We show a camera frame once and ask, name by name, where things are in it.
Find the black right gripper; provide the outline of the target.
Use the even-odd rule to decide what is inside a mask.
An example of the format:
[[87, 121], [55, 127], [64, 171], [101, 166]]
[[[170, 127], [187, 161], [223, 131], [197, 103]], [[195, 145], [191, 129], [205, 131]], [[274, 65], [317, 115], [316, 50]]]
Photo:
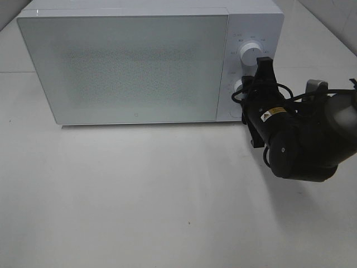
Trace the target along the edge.
[[[257, 58], [257, 71], [254, 76], [243, 78], [244, 89], [247, 91], [242, 100], [242, 122], [247, 125], [254, 148], [271, 144], [271, 139], [281, 128], [286, 112], [271, 114], [272, 108], [279, 107], [284, 99], [279, 92], [274, 73], [273, 59]], [[326, 94], [328, 82], [309, 79], [305, 93]]]

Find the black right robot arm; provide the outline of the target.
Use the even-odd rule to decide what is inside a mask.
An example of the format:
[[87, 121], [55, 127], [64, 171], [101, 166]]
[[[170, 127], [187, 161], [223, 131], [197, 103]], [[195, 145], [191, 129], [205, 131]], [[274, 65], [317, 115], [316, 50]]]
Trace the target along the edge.
[[257, 59], [231, 98], [242, 108], [251, 143], [279, 178], [323, 182], [356, 154], [356, 89], [330, 89], [309, 80], [300, 95], [284, 97], [273, 60]]

